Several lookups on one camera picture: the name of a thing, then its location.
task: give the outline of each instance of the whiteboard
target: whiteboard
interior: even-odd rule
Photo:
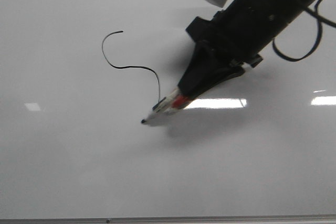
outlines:
[[[320,12],[335,17],[335,0]],[[140,121],[182,76],[204,0],[0,0],[0,219],[336,213],[335,30],[299,63],[264,61],[201,99],[244,99]],[[303,55],[316,22],[277,39]]]

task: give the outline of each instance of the black cable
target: black cable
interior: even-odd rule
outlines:
[[[314,8],[315,8],[315,13],[318,14],[319,12],[319,5],[321,4],[323,0],[318,0],[317,3],[315,4]],[[321,42],[321,39],[322,39],[322,33],[323,33],[323,28],[322,28],[322,22],[317,19],[317,26],[318,26],[318,32],[317,32],[317,37],[316,37],[316,40],[315,40],[315,43],[313,45],[313,47],[310,49],[310,51],[304,55],[303,57],[301,58],[291,58],[287,55],[284,55],[276,46],[275,44],[275,38],[273,39],[273,42],[272,42],[272,47],[273,47],[273,50],[274,52],[279,56],[281,57],[282,59],[284,60],[288,60],[288,61],[291,61],[291,62],[296,62],[296,61],[300,61],[300,60],[303,60],[305,58],[307,58],[308,56],[310,56],[313,52],[315,52],[315,50],[319,47],[320,45],[320,42]]]
[[[112,66],[112,67],[114,67],[114,68],[117,68],[117,69],[142,68],[142,69],[145,69],[145,70],[148,70],[148,71],[153,72],[153,73],[155,74],[157,80],[158,80],[158,86],[159,86],[159,101],[160,101],[160,99],[161,99],[161,84],[160,84],[160,79],[159,79],[158,74],[157,74],[153,69],[148,68],[148,67],[144,67],[144,66],[124,66],[124,67],[117,67],[117,66],[113,65],[113,64],[107,59],[107,57],[106,57],[106,55],[105,55],[105,52],[104,52],[104,42],[105,42],[105,40],[106,40],[108,37],[110,37],[111,35],[113,35],[113,34],[118,34],[118,33],[123,33],[123,31],[115,31],[115,32],[113,32],[113,33],[107,34],[107,35],[105,36],[105,38],[103,39],[102,43],[101,43],[101,51],[103,52],[103,55],[104,55],[104,57],[105,57],[105,60],[108,62],[108,64],[109,64],[110,66]]]
[[[320,16],[318,13],[314,12],[310,8],[308,8],[306,5],[304,5],[300,0],[294,0],[305,12],[307,12],[309,15],[313,16],[317,20],[321,21],[322,23],[325,23],[328,26],[331,26],[333,28],[336,28],[336,23],[323,17]]]

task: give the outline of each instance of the white surface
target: white surface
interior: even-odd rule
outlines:
[[[305,215],[336,212],[335,30],[318,51],[265,60],[203,99],[244,108],[190,109],[140,124],[177,84],[204,0],[0,0],[0,218]],[[335,0],[321,13],[335,19]],[[279,36],[301,55],[316,22],[303,14]]]

